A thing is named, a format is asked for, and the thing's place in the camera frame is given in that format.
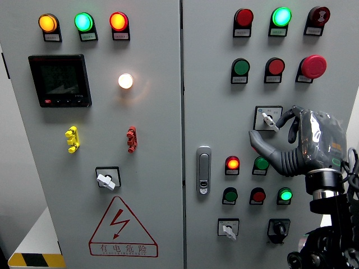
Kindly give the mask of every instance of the red push button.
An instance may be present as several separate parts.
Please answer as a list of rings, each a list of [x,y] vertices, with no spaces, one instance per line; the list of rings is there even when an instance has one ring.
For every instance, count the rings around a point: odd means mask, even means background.
[[[263,202],[265,199],[265,193],[263,192],[256,192],[254,195],[253,195],[253,200],[256,201],[256,202]]]
[[[330,11],[327,7],[314,7],[309,12],[309,20],[315,26],[324,26],[330,18]]]
[[[254,16],[251,10],[243,8],[237,11],[236,22],[242,27],[251,25],[253,18]]]
[[[265,192],[262,188],[256,187],[251,191],[251,197],[249,199],[250,205],[263,205],[265,200]]]
[[[284,62],[281,59],[275,59],[269,63],[268,70],[273,75],[279,75],[284,71]]]
[[[326,60],[321,55],[311,55],[304,59],[301,70],[307,78],[318,78],[323,75],[326,70]]]

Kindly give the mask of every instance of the white indicator light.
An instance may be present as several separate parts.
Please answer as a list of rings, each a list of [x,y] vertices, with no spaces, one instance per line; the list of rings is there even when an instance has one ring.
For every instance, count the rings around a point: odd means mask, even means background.
[[[134,78],[130,74],[122,74],[118,78],[118,84],[121,88],[129,89],[134,82]]]

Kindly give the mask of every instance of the black switch knob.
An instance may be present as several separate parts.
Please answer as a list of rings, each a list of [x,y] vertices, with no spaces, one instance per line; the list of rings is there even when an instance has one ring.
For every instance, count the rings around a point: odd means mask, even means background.
[[[273,226],[273,231],[277,234],[277,235],[284,235],[286,233],[286,227],[280,222],[277,224],[274,224]]]

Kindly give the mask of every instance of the green push button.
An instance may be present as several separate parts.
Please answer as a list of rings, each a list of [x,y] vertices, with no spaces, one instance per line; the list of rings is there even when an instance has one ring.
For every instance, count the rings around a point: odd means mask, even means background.
[[[245,60],[239,60],[235,65],[234,65],[234,71],[235,73],[237,73],[240,76],[243,76],[244,74],[248,73],[249,71],[249,64],[247,61]]]
[[[228,192],[225,194],[225,199],[228,202],[234,202],[237,198],[238,198],[238,195],[235,192]]]
[[[254,165],[259,170],[265,170],[265,169],[267,169],[269,167],[269,162],[263,157],[258,157],[257,159],[255,159]]]

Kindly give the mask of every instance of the yellow indicator light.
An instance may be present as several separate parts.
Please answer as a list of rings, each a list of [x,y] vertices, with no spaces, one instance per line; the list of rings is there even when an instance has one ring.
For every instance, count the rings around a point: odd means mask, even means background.
[[[134,78],[130,74],[122,74],[118,78],[118,84],[121,88],[129,89],[131,88],[132,84],[134,83]]]
[[[39,17],[39,26],[45,33],[52,33],[57,28],[57,20],[54,15],[43,14]]]

